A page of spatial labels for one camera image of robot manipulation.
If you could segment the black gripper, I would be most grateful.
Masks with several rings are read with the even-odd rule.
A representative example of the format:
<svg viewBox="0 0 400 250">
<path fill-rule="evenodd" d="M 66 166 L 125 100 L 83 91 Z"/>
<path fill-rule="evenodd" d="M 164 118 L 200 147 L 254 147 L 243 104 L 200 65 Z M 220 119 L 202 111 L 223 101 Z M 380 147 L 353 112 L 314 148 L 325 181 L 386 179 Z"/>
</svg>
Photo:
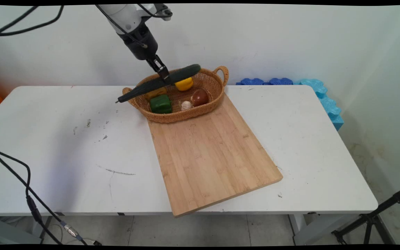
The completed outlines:
<svg viewBox="0 0 400 250">
<path fill-rule="evenodd" d="M 163 82 L 170 84 L 169 71 L 157 54 L 158 44 L 145 23 L 141 23 L 133 32 L 118 34 L 124 44 L 138 60 L 146 60 Z"/>
</svg>

